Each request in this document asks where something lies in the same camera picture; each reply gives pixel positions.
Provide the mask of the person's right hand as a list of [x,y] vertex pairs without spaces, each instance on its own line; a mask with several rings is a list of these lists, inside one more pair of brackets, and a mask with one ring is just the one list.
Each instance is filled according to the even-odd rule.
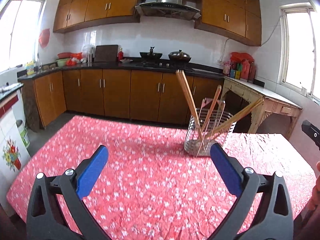
[[320,176],[317,177],[315,186],[312,189],[311,198],[308,201],[307,207],[309,210],[315,210],[320,204]]

